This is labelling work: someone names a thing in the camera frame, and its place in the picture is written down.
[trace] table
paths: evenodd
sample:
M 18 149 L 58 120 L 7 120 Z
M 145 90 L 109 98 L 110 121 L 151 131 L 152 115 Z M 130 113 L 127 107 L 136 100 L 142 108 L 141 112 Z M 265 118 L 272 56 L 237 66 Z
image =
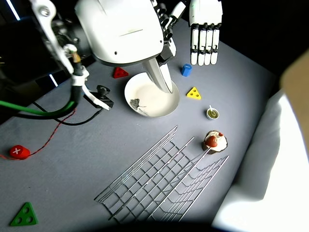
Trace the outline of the table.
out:
M 200 154 L 201 142 L 210 130 L 219 130 L 228 139 L 228 148 L 208 156 L 206 161 L 211 163 L 226 155 L 230 158 L 184 218 L 212 221 L 246 152 L 276 77 L 224 43 L 220 43 L 216 65 L 196 65 L 189 77 L 183 77 L 180 70 L 190 63 L 190 29 L 187 22 L 180 20 L 173 31 L 177 55 L 169 62 L 169 70 L 181 93 L 176 111 L 162 118 L 136 114 L 124 98 L 129 77 L 113 79 L 114 68 L 98 62 L 90 65 L 88 87 L 110 88 L 113 109 L 85 125 L 62 125 L 50 144 L 29 159 L 0 160 L 1 231 L 82 231 L 111 224 L 106 220 L 105 208 L 93 199 L 175 125 L 179 127 L 173 141 L 178 146 L 196 137 L 185 153 Z M 137 64 L 125 70 L 131 77 L 143 72 L 143 67 Z M 200 101 L 186 97 L 194 86 L 202 96 Z M 37 102 L 47 110 L 55 110 L 63 106 L 69 94 L 67 81 Z M 206 118 L 209 104 L 219 110 L 218 120 Z M 85 120 L 94 111 L 92 105 L 81 100 L 76 114 L 68 121 Z M 33 151 L 40 148 L 56 125 L 53 120 L 11 118 L 0 126 L 0 154 L 17 144 Z M 39 224 L 9 228 L 25 202 L 32 203 Z

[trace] blue block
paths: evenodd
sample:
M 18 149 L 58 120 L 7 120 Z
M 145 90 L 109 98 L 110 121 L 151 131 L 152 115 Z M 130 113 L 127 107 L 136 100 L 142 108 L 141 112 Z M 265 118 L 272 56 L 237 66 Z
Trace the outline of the blue block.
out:
M 192 66 L 190 64 L 185 64 L 182 69 L 183 76 L 189 76 L 192 70 Z

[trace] light strip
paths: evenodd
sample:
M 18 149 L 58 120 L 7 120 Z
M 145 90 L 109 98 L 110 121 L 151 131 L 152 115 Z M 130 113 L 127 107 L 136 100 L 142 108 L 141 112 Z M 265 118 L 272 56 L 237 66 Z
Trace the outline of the light strip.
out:
M 13 4 L 11 3 L 11 0 L 6 0 L 6 2 L 8 3 L 9 7 L 11 8 L 11 11 L 13 12 L 15 18 L 19 21 L 20 20 L 20 17 L 18 15 L 18 13 L 16 12 Z
M 52 79 L 54 85 L 55 85 L 56 87 L 58 87 L 58 84 L 57 84 L 56 80 L 54 79 L 53 75 L 49 74 L 49 77 L 50 77 L 50 79 Z

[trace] white robotic hand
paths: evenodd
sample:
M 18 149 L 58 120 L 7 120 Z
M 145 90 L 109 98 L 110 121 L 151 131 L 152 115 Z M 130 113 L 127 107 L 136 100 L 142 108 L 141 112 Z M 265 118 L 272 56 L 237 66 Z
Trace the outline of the white robotic hand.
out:
M 191 0 L 191 64 L 201 66 L 217 62 L 222 14 L 219 0 Z

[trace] metal wire basket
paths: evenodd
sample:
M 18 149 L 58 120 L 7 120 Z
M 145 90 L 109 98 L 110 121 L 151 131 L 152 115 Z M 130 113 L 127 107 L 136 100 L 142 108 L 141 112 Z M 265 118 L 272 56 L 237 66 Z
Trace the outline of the metal wire basket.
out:
M 171 141 L 177 127 L 95 198 L 109 211 L 109 219 L 180 221 L 216 176 L 229 156 L 203 167 L 209 149 L 189 159 L 183 150 L 194 137 L 178 148 Z

